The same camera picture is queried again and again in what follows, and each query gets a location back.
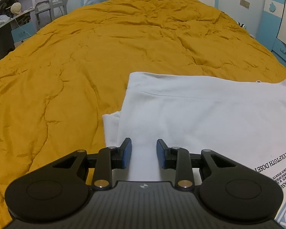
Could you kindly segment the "blue wardrobe with drawers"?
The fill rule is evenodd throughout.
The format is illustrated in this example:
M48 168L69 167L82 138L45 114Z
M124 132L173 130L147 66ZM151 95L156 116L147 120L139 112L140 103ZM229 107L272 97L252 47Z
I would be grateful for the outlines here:
M286 43L279 39L286 0L264 0L256 39L286 68Z

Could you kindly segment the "beige wall switch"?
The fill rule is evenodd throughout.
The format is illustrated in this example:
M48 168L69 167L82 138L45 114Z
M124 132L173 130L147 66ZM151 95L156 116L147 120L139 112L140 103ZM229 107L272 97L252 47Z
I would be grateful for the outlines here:
M246 1L246 0L240 0L240 5L243 6L246 9L250 8L250 2Z

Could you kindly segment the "cream round plush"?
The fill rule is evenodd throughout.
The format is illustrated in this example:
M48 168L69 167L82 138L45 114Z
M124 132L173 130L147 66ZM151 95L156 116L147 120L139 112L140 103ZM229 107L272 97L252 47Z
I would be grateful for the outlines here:
M11 6L10 10L11 10L11 13L12 13L13 15L18 15L18 14L20 14L21 11L22 11L22 5L21 5L21 3L20 3L20 2L15 2L15 3Z

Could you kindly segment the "grey metal stool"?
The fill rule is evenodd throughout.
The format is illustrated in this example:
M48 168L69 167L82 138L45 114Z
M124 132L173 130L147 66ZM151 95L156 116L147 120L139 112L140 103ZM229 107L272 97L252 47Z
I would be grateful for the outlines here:
M67 15L67 2L68 0L47 0L38 2L35 5L35 17L37 22L38 30L41 29L41 19L40 14L44 12L49 12L50 21L55 19L54 9L60 9L61 15Z

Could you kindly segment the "mustard yellow bed quilt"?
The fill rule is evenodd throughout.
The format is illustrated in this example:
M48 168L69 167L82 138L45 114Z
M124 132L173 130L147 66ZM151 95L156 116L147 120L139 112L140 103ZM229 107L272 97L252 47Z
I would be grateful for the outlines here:
M109 0L72 11L0 60L0 228L16 178L104 144L130 73L278 83L286 68L234 19L198 0Z

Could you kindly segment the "desk with shelf unit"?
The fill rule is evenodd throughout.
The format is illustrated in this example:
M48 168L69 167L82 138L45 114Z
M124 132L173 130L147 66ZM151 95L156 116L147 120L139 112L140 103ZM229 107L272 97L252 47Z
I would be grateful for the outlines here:
M20 2L22 11L11 13L11 6ZM37 31L35 0L0 0L0 60Z

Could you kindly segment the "white printed t-shirt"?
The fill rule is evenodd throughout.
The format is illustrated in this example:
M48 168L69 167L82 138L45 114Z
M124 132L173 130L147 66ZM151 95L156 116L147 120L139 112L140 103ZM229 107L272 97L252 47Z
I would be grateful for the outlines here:
M271 84L133 72L121 110L103 122L106 146L132 140L130 166L115 170L114 180L173 180L173 172L159 166L158 139L193 154L211 149L280 185L276 221L286 228L286 79Z

